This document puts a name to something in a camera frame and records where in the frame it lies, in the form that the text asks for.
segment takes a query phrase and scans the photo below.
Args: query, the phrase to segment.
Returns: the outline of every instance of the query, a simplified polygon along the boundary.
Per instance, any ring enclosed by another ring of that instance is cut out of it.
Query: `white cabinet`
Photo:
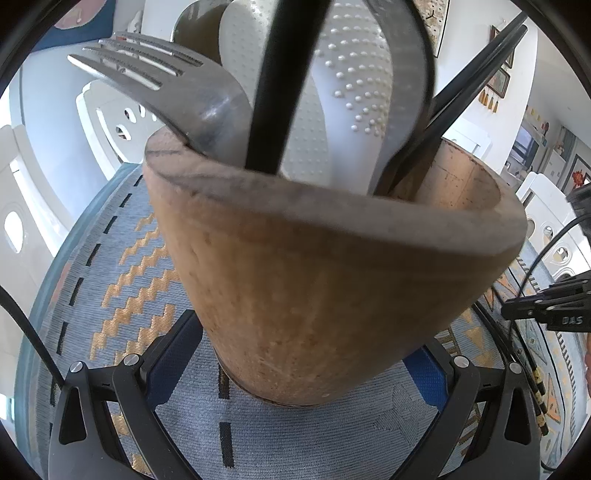
[[[542,173],[548,177],[554,185],[559,187],[558,181],[560,180],[560,174],[562,173],[565,164],[566,161],[554,150],[552,150],[548,164]]]

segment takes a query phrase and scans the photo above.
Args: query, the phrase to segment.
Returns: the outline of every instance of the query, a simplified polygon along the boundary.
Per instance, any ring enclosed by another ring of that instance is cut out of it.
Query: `wall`
[[[528,115],[527,118],[530,119],[530,123],[538,128],[538,131],[541,133],[540,130],[540,123],[537,122],[537,116],[542,117],[542,121],[548,122],[550,125],[550,129],[546,134],[546,140],[548,144],[546,145],[546,151],[544,155],[536,155],[534,162],[531,165],[532,171],[541,171],[538,170],[540,167],[544,166],[545,160],[548,159],[549,152],[554,148],[554,144],[558,140],[558,135],[560,133],[561,123],[556,118],[554,111],[550,108],[547,102],[544,100],[540,89],[536,88],[536,76],[534,76],[534,84],[531,88],[530,99],[528,100],[528,105],[530,110],[533,108],[535,110],[535,118],[532,118],[531,115]]]
[[[114,30],[125,30],[144,0],[119,0]],[[76,97],[94,79],[74,67],[83,44],[31,53],[10,85],[12,124],[23,123],[35,156],[56,195],[78,218],[106,183],[82,129]]]
[[[491,25],[509,23],[519,9],[509,0],[451,0],[446,29],[437,59],[436,92],[455,77],[489,42]],[[515,50],[514,67],[505,99],[497,113],[484,108],[477,99],[462,118],[484,129],[493,144],[485,162],[500,173],[509,156],[530,97],[537,56],[538,31],[530,23]]]
[[[591,166],[591,148],[589,148],[580,138],[577,138],[577,142],[573,148],[573,153],[570,156],[569,161],[567,162],[562,174],[563,183],[561,186],[562,191],[566,195],[568,195],[570,191],[573,189],[574,182],[572,180],[570,170],[571,168],[573,168],[573,164],[577,155],[581,157],[581,159],[585,161],[588,165]],[[583,174],[591,174],[591,169],[585,168],[584,166],[577,166],[577,169],[579,169],[579,167],[581,167]]]

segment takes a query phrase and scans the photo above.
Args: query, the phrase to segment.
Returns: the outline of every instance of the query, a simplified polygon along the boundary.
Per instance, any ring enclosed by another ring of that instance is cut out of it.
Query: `chair backrest hole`
[[[131,108],[127,107],[124,110],[124,113],[125,113],[125,116],[127,117],[127,120],[129,120],[133,124],[137,123],[138,120],[136,119],[135,113],[133,112],[133,110]]]
[[[131,140],[131,134],[123,125],[117,125],[115,127],[115,133],[117,133],[117,136],[123,140]]]
[[[527,233],[526,233],[527,238],[530,238],[534,234],[534,231],[535,231],[535,222],[531,218],[528,218],[527,219]]]
[[[22,221],[17,212],[10,212],[6,215],[6,218],[4,219],[4,233],[10,248],[12,248],[15,253],[20,253],[25,236],[22,228]]]
[[[554,230],[550,225],[544,227],[544,245],[548,245],[550,240],[554,238]]]
[[[569,251],[565,249],[565,247],[560,247],[556,250],[556,252],[554,252],[554,255],[552,255],[552,258],[554,259],[555,262],[558,263],[562,263],[562,262],[566,262],[567,259],[569,258]]]

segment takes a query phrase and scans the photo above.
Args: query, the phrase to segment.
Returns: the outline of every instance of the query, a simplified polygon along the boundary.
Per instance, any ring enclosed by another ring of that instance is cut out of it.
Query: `metal spatula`
[[[154,112],[198,153],[243,167],[252,108],[236,79],[188,48],[136,33],[115,37],[84,47],[99,61],[68,60]]]

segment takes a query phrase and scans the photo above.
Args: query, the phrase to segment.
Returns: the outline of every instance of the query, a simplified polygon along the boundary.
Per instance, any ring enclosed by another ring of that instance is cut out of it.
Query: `framed artwork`
[[[491,27],[491,41],[499,34],[499,30],[493,25]],[[507,65],[510,69],[513,68],[513,61],[515,60],[515,50],[511,52],[511,55],[507,57],[505,60],[505,65]]]
[[[450,0],[413,0],[421,18],[425,22],[427,35],[433,45],[435,57],[439,56],[443,31],[447,22]]]
[[[495,92],[500,98],[505,98],[507,87],[509,86],[511,76],[501,67],[496,71],[486,86]]]
[[[575,188],[587,185],[589,179],[591,179],[591,167],[579,155],[575,155],[563,187],[564,194],[568,195]]]

